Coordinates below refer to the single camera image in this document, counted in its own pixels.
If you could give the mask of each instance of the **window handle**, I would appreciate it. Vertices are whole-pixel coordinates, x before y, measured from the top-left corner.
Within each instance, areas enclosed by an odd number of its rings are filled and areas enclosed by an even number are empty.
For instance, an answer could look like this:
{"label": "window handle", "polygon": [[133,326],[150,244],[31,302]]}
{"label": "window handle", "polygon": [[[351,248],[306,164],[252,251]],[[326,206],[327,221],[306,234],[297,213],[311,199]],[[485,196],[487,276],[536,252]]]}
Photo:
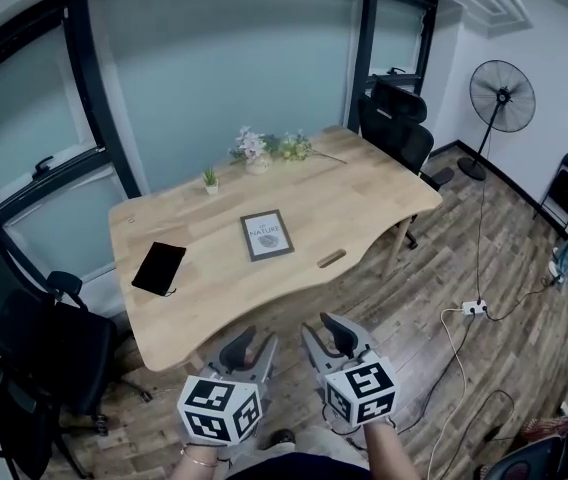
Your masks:
{"label": "window handle", "polygon": [[44,165],[46,162],[53,160],[52,156],[47,156],[44,160],[40,160],[35,164],[35,172],[33,173],[33,181],[41,178],[44,174],[51,170],[51,167]]}

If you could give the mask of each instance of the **black fan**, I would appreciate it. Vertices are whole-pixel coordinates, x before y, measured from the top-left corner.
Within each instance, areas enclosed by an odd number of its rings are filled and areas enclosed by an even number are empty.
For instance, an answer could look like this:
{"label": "black fan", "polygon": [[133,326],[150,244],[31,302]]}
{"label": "black fan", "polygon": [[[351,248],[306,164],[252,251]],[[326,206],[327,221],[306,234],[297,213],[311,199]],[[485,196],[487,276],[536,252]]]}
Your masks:
{"label": "black fan", "polygon": [[[488,124],[478,151],[480,155],[491,128],[507,133],[517,132],[533,119],[535,92],[528,78],[513,64],[503,60],[485,62],[473,73],[469,90],[475,112]],[[477,160],[460,158],[457,165],[471,178],[486,179],[486,172]]]}

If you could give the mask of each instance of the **table cutout handle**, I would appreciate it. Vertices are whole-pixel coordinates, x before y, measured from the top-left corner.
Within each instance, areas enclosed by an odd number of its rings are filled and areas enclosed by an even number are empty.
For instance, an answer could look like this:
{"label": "table cutout handle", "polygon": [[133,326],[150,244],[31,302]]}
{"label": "table cutout handle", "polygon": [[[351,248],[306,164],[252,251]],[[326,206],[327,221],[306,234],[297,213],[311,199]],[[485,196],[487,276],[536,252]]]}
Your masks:
{"label": "table cutout handle", "polygon": [[337,260],[346,256],[346,251],[344,249],[338,249],[337,251],[329,254],[326,258],[321,259],[317,262],[317,266],[320,268],[326,268],[329,265],[332,265]]}

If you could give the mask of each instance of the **forearm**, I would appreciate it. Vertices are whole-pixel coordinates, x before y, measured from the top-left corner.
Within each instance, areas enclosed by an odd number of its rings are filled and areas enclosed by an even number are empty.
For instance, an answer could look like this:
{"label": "forearm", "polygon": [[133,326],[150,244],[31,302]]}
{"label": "forearm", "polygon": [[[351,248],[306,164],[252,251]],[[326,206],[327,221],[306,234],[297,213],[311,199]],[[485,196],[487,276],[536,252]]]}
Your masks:
{"label": "forearm", "polygon": [[217,448],[212,446],[187,446],[179,464],[173,470],[171,480],[211,480],[216,468],[203,466],[195,461],[211,465],[217,464]]}
{"label": "forearm", "polygon": [[364,435],[374,480],[420,480],[393,427],[379,421],[368,423]]}

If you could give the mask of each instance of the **baseboard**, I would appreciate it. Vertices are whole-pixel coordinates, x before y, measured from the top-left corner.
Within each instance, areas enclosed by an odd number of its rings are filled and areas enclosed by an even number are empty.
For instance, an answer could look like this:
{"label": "baseboard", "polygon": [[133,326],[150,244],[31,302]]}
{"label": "baseboard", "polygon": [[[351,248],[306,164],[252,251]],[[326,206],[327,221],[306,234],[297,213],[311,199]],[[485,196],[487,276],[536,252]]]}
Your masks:
{"label": "baseboard", "polygon": [[433,158],[434,156],[441,155],[445,151],[448,151],[449,149],[452,149],[455,146],[457,146],[458,142],[459,142],[459,140],[457,140],[457,141],[454,140],[453,142],[449,142],[448,144],[445,144],[442,147],[439,147],[437,149],[433,149],[433,150],[431,150],[431,154],[428,155],[428,157]]}
{"label": "baseboard", "polygon": [[477,151],[475,151],[473,148],[471,148],[469,145],[465,144],[461,140],[458,140],[458,141],[454,142],[453,144],[455,146],[457,146],[458,148],[460,148],[462,151],[464,151],[464,153],[466,153],[468,156],[470,156],[474,160],[476,159],[479,163],[481,163],[489,171],[491,171],[493,174],[495,174],[495,176],[497,176],[499,179],[501,179],[504,183],[506,183],[509,187],[511,187],[515,192],[517,192],[517,194],[522,199],[524,199],[524,201],[526,201],[531,206],[531,208],[533,208],[533,210],[536,213],[541,215],[544,218],[544,220],[546,220],[546,222],[548,222],[551,225],[551,227],[557,232],[557,234],[561,238],[563,238],[564,240],[566,240],[568,238],[568,233],[566,232],[564,227],[559,222],[557,222],[546,210],[544,210],[544,208],[542,208],[542,206],[535,199],[533,199],[522,187],[520,187],[517,183],[515,183],[504,171],[502,171],[494,163],[490,162],[489,160],[487,160],[483,156],[479,155],[477,153]]}

